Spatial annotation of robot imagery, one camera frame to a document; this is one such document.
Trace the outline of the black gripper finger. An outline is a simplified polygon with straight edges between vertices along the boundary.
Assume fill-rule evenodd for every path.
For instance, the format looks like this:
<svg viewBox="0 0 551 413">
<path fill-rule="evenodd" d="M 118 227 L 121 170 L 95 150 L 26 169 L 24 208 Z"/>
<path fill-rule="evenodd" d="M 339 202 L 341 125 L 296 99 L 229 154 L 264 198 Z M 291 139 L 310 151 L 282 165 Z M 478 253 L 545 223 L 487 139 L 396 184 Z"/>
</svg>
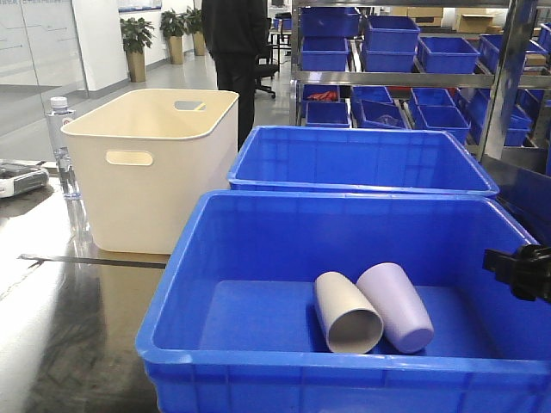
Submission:
<svg viewBox="0 0 551 413">
<path fill-rule="evenodd" d="M 486 249 L 483 269 L 507 285 L 511 294 L 525 301 L 550 300 L 550 248 L 525 244 L 513 253 Z"/>
</svg>

